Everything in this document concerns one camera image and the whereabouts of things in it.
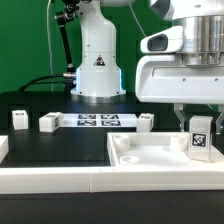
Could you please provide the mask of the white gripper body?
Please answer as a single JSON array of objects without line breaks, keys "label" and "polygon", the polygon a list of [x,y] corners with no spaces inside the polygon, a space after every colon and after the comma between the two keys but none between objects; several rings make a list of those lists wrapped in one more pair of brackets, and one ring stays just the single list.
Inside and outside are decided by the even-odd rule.
[{"label": "white gripper body", "polygon": [[224,104],[224,63],[185,66],[180,55],[149,55],[136,69],[135,93],[141,102]]}]

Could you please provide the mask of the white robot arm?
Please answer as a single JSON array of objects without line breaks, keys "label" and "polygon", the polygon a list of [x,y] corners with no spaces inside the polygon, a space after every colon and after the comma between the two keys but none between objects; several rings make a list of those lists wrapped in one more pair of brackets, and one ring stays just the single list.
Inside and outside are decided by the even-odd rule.
[{"label": "white robot arm", "polygon": [[[123,93],[116,65],[116,28],[101,7],[134,0],[79,3],[82,63],[77,69],[76,98],[108,102]],[[149,0],[149,7],[172,27],[145,37],[145,54],[136,69],[135,93],[142,102],[172,103],[181,122],[185,104],[216,104],[216,132],[224,122],[224,0]]]}]

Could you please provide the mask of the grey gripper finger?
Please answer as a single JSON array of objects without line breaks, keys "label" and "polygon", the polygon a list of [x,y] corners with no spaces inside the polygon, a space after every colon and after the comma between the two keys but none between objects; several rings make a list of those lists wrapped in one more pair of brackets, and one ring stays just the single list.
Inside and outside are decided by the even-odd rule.
[{"label": "grey gripper finger", "polygon": [[218,105],[219,117],[216,119],[216,134],[221,134],[223,130],[222,123],[224,122],[224,105]]},{"label": "grey gripper finger", "polygon": [[174,112],[180,121],[180,130],[184,131],[185,130],[185,122],[187,121],[187,116],[184,112],[184,104],[175,103],[174,104]]}]

